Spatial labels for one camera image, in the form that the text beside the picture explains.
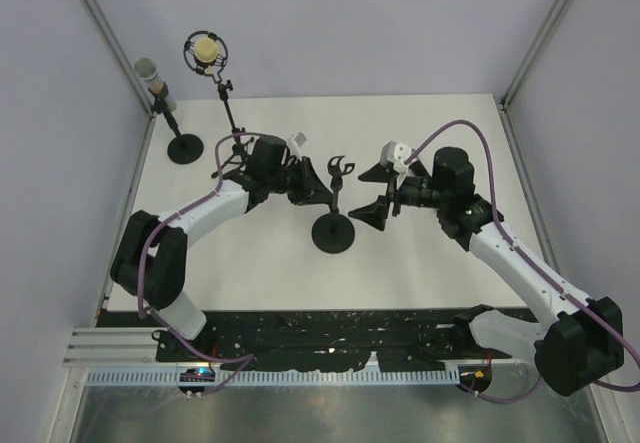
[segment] white wall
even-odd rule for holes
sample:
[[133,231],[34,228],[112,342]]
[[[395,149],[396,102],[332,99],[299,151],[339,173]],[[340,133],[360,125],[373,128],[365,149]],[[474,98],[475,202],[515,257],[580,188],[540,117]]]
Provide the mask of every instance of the white wall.
[[180,99],[215,95],[182,61],[220,34],[234,96],[504,94],[553,0],[98,0],[125,52]]
[[[575,0],[516,99],[562,271],[622,308],[640,347],[640,0]],[[640,372],[627,355],[616,380]],[[640,395],[618,395],[635,438]]]
[[0,0],[0,440],[44,441],[146,117],[80,0]]

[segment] microphone stand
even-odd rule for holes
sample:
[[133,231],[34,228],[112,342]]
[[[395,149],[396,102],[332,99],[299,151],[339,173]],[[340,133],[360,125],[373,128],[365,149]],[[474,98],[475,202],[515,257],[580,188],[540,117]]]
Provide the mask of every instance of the microphone stand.
[[175,138],[167,147],[169,159],[178,165],[187,165],[196,161],[204,151],[202,140],[196,135],[183,135],[178,129],[178,122],[174,118],[167,102],[162,96],[154,95],[155,100],[151,109],[154,113],[164,115],[167,125],[173,131]]
[[356,230],[351,220],[338,209],[338,193],[342,190],[342,177],[353,173],[355,163],[341,166],[344,156],[334,156],[327,164],[331,176],[333,198],[329,205],[329,213],[316,220],[311,228],[311,239],[316,247],[332,255],[348,250],[356,238]]
[[[218,96],[220,97],[220,101],[224,104],[224,109],[227,112],[227,118],[229,119],[229,124],[231,125],[231,133],[237,135],[238,133],[243,133],[245,128],[238,128],[236,126],[236,122],[233,119],[233,114],[231,113],[231,106],[229,105],[229,92],[233,91],[233,84],[231,80],[227,80],[226,83],[222,81],[218,81]],[[233,138],[233,147],[231,148],[231,156],[227,158],[222,164],[222,168],[224,170],[228,165],[234,166],[242,166],[246,163],[247,158],[249,157],[248,148],[251,143],[253,143],[254,138],[251,137],[246,143],[242,143],[242,140],[239,136],[234,136]],[[211,178],[217,178],[218,172],[215,171]]]

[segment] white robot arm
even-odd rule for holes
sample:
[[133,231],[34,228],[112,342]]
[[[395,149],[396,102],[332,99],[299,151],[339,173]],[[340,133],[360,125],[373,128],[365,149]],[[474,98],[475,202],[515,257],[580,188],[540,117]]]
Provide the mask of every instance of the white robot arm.
[[[246,163],[224,175],[218,193],[193,209],[179,214],[159,232],[146,258],[144,300],[178,333],[193,341],[206,324],[202,311],[183,291],[187,250],[219,225],[251,211],[270,194],[287,194],[294,205],[329,205],[333,194],[316,175],[309,158],[299,151],[301,134],[285,141],[260,137]],[[111,278],[128,293],[137,295],[138,266],[144,243],[161,221],[177,209],[150,215],[138,211],[129,219],[111,267]]]
[[[491,203],[475,193],[474,168],[467,153],[460,148],[441,148],[435,154],[432,174],[419,160],[403,165],[411,153],[411,147],[402,143],[390,142],[383,148],[380,162],[359,179],[386,183],[387,191],[349,216],[382,231],[391,207],[393,216],[400,214],[403,205],[436,209],[447,236],[500,275],[538,320],[528,323],[480,305],[459,319],[463,328],[457,331],[462,340],[535,364],[542,378],[562,395],[572,394],[622,366],[622,345],[564,296],[571,294],[622,334],[618,306],[609,298],[595,301],[571,285],[527,249],[507,224],[500,223],[502,215],[494,213]],[[536,272],[515,246],[558,282],[563,292]]]

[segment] white tabletop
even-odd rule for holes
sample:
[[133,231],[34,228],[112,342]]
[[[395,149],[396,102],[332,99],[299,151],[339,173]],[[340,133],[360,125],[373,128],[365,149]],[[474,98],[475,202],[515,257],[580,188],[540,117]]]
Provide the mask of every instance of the white tabletop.
[[[393,140],[418,146],[448,121],[476,123],[489,141],[499,210],[529,247],[540,252],[502,123],[491,95],[372,96],[231,100],[236,122],[248,130],[288,138],[302,131],[303,153],[329,186],[327,161],[346,155],[356,163],[345,177],[343,213],[372,203],[384,185],[357,175],[373,166]],[[172,134],[156,123],[134,211],[157,214],[211,190],[213,147],[229,132],[218,100],[178,102],[175,116],[184,133],[205,143],[196,162],[179,166],[167,157]],[[488,198],[484,153],[475,134],[456,127],[422,154],[431,170],[435,150],[464,148],[476,168],[477,191]],[[484,263],[442,232],[435,211],[403,208],[384,232],[354,221],[356,240],[340,255],[316,249],[311,226],[326,206],[294,207],[272,195],[250,213],[229,221],[190,249],[185,289],[205,310],[399,309],[468,307],[479,303],[520,306],[518,296]],[[114,285],[110,310],[133,310],[135,298]]]

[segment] black stand base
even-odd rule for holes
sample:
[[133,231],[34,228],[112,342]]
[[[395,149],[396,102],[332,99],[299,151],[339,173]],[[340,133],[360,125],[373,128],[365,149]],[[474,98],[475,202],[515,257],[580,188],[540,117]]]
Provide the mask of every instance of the black stand base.
[[328,213],[313,224],[311,238],[318,249],[335,255],[349,249],[356,238],[356,230],[346,216]]
[[196,135],[182,135],[171,140],[167,148],[167,155],[171,161],[178,165],[188,165],[200,158],[203,151],[204,145],[200,138]]

